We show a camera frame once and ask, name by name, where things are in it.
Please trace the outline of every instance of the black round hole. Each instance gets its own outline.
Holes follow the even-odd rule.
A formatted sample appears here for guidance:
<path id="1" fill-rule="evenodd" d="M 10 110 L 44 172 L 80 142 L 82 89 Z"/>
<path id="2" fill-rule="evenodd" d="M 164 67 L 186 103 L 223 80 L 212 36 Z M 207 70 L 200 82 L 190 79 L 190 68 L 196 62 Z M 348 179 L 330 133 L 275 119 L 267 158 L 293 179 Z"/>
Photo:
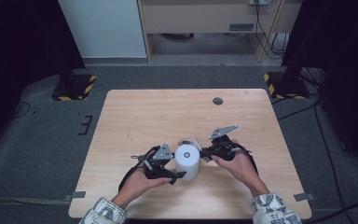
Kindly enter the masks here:
<path id="1" fill-rule="evenodd" d="M 222 105 L 222 104 L 223 104 L 223 99 L 220 98 L 220 97 L 214 97 L 214 98 L 213 98 L 213 103 L 214 103 L 215 105 Z"/>

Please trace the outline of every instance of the hazard tape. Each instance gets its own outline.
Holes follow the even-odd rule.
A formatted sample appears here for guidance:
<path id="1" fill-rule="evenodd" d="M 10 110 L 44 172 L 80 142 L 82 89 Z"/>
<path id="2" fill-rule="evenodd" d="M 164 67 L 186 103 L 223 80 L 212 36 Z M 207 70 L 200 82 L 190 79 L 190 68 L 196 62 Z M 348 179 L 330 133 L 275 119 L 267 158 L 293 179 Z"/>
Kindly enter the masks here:
<path id="1" fill-rule="evenodd" d="M 280 94 L 275 91 L 275 88 L 269 78 L 269 74 L 264 74 L 264 80 L 266 81 L 269 94 L 273 99 L 283 99 L 283 98 L 292 98 L 292 99 L 306 99 L 305 96 L 300 94 Z"/>
<path id="2" fill-rule="evenodd" d="M 97 76 L 91 76 L 89 78 L 89 84 L 86 87 L 86 89 L 84 90 L 84 93 L 78 96 L 57 96 L 57 97 L 53 97 L 52 100 L 53 101 L 71 101 L 71 100 L 85 100 L 87 99 L 87 97 L 90 94 L 90 91 L 92 89 L 92 86 L 94 85 L 94 80 Z"/>

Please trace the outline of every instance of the black metal stand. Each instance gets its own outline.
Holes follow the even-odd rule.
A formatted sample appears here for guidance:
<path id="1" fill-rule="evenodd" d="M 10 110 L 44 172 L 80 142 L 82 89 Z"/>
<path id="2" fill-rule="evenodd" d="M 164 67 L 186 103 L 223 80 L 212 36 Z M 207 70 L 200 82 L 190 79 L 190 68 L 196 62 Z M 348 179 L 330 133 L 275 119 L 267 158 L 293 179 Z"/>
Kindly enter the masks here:
<path id="1" fill-rule="evenodd" d="M 51 94 L 51 99 L 54 101 L 84 100 L 89 96 L 94 79 L 95 76 L 91 74 L 71 75 L 70 80 L 61 76 Z"/>
<path id="2" fill-rule="evenodd" d="M 286 72 L 268 72 L 265 80 L 272 98 L 310 98 L 310 92 L 301 79 L 285 85 L 283 78 Z"/>

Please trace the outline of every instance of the white cylinder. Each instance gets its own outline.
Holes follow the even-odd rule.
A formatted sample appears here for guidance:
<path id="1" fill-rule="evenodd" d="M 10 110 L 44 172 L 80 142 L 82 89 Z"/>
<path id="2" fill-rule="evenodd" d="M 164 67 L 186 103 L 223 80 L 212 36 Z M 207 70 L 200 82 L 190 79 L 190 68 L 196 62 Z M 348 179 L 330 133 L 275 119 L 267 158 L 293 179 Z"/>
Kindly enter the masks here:
<path id="1" fill-rule="evenodd" d="M 181 145 L 175 151 L 176 172 L 186 171 L 184 180 L 196 178 L 200 166 L 200 152 L 191 145 Z"/>

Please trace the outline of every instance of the patterned sleeve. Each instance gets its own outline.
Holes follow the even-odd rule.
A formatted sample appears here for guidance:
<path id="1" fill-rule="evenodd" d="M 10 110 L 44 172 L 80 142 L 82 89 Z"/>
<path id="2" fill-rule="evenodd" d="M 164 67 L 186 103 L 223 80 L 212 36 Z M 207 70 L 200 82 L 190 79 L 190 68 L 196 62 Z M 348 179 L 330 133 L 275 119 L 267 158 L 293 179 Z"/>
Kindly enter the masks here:
<path id="1" fill-rule="evenodd" d="M 263 194 L 252 199 L 254 224 L 300 224 L 298 215 L 283 204 L 277 193 Z"/>
<path id="2" fill-rule="evenodd" d="M 127 212 L 105 198 L 100 198 L 79 224 L 122 224 Z"/>

